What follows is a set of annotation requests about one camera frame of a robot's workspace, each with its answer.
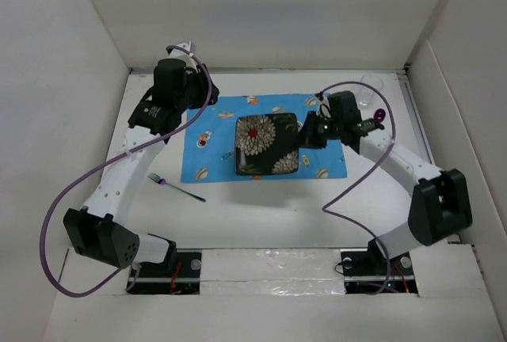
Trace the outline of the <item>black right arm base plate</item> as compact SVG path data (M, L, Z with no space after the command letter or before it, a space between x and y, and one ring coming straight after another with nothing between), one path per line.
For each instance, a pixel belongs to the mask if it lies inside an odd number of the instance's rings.
M380 260L370 260L365 249L345 249L340 251L340 257L334 271L343 278L347 295L372 295L377 291L382 294L418 293L409 253L391 258L390 271L382 256Z

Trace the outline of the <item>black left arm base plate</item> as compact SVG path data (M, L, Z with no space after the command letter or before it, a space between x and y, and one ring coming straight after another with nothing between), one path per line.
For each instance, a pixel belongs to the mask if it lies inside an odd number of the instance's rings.
M172 266L142 263L132 268L126 286L130 295L198 295L202 250L179 249Z

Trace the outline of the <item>blue patterned cloth napkin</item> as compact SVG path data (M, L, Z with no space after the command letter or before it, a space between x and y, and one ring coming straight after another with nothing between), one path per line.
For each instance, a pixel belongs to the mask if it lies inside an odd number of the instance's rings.
M345 155L339 141L331 140L321 150L301 149L295 173L240 176L235 172L234 137L238 118L243 116L292 112L303 126L309 111L318 108L311 94L274 94L221 97L207 107L185 131L181 181L211 183L252 180L308 180L346 178Z

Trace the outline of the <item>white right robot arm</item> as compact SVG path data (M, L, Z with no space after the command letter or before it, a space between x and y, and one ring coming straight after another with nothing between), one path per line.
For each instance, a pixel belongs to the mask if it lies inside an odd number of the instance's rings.
M443 170L423 161L386 131L383 120L389 108L363 119L352 92L330 94L327 105L310 111L299 133L300 146L322 149L338 140L373 162L396 180L410 195L407 220L400 226L374 236L368 243L366 264L383 274L395 258L421 246L431 246L473 223L465 176L458 169Z

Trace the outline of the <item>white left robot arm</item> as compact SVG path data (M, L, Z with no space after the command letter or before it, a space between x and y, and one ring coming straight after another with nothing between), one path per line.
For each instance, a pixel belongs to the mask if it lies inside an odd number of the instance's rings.
M152 161L175 135L183 113L216 102L218 91L205 66L163 59L154 69L154 84L128 119L120 159L103 173L79 210L70 209L63 224L74 251L116 268L148 263L160 276L176 268L176 245L153 234L127 229L129 209Z

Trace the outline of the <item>black floral square plate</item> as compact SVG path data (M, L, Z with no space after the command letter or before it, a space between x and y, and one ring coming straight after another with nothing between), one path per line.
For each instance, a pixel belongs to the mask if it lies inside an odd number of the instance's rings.
M234 168L239 176L295 173L299 168L296 114L242 116L234 129Z

